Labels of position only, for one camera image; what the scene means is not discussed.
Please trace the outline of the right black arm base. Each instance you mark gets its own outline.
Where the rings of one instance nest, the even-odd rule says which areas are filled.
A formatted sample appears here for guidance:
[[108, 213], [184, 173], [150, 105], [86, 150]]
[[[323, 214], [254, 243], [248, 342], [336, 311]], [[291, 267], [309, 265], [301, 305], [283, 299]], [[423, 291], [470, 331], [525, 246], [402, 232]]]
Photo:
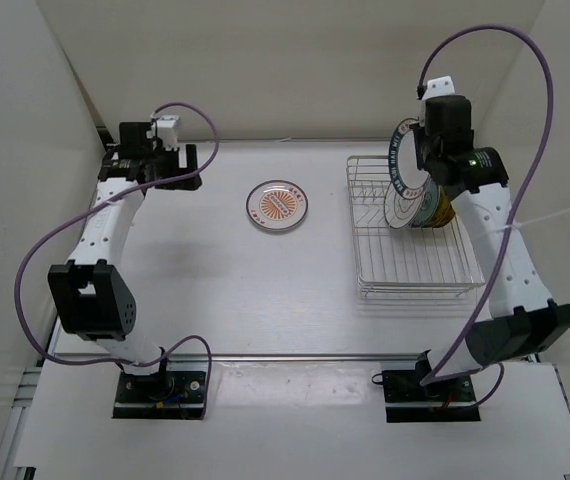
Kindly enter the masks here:
[[412, 370], [383, 370], [371, 377], [383, 389], [386, 422], [480, 422], [475, 390], [469, 376], [420, 386]]

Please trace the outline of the orange sunburst white plate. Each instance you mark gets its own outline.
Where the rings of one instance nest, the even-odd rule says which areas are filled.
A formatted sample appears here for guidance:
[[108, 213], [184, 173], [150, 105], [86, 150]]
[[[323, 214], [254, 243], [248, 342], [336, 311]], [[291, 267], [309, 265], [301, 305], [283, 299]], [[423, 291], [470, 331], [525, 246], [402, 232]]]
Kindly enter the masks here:
[[298, 228], [309, 212], [305, 191], [296, 183], [269, 180], [258, 184], [245, 201], [246, 214], [254, 227], [270, 234]]

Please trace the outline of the white plate teal line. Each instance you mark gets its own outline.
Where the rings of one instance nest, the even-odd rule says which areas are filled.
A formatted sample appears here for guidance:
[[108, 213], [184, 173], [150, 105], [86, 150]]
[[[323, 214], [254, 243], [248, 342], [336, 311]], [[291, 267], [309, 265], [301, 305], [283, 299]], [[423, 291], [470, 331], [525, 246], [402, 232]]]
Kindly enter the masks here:
[[411, 193], [409, 198], [399, 194], [393, 183], [389, 184], [384, 201], [384, 217], [390, 228], [412, 228], [410, 224], [419, 210], [425, 184], [417, 192]]

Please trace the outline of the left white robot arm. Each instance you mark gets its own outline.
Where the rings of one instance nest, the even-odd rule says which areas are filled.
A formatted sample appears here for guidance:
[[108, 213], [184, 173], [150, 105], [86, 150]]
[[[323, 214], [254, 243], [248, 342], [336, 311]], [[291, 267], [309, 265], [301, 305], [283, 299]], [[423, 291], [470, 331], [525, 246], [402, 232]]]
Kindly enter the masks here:
[[123, 372], [140, 377], [153, 400], [171, 395], [175, 377], [164, 369], [163, 349], [136, 323], [134, 296], [119, 273], [132, 221], [154, 181], [165, 190], [195, 191], [197, 148], [178, 143], [179, 117], [123, 122], [119, 144], [102, 160], [94, 204], [68, 260], [50, 267], [47, 280], [64, 331], [116, 357]]

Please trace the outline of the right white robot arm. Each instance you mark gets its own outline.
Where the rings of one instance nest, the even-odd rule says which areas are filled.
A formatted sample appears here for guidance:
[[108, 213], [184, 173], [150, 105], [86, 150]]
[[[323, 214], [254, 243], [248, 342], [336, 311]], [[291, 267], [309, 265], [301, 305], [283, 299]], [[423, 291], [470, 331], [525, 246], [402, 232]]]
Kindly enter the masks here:
[[486, 280], [453, 344], [425, 352], [416, 366], [415, 390], [429, 400], [454, 378], [548, 350], [570, 328], [570, 305], [553, 299], [514, 226], [516, 202], [499, 153], [474, 145], [471, 110], [462, 95], [425, 96], [413, 128], [417, 165], [442, 187]]

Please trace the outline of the dark blue rim plate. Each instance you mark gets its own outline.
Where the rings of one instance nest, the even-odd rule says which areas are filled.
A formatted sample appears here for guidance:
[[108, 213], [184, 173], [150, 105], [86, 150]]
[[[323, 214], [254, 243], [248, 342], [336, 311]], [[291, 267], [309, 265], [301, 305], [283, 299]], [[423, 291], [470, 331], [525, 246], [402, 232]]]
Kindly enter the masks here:
[[403, 119], [393, 130], [388, 144], [387, 168], [392, 190], [403, 200], [418, 200], [430, 187], [428, 175], [416, 165], [413, 127], [418, 120]]

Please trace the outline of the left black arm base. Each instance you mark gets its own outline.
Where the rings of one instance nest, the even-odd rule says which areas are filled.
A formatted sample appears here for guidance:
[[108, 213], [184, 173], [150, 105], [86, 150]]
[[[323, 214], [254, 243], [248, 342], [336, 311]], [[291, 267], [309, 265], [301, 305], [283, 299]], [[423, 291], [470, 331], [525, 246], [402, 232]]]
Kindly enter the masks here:
[[151, 375], [121, 373], [112, 409], [114, 419], [202, 420], [208, 393], [205, 370], [164, 361]]

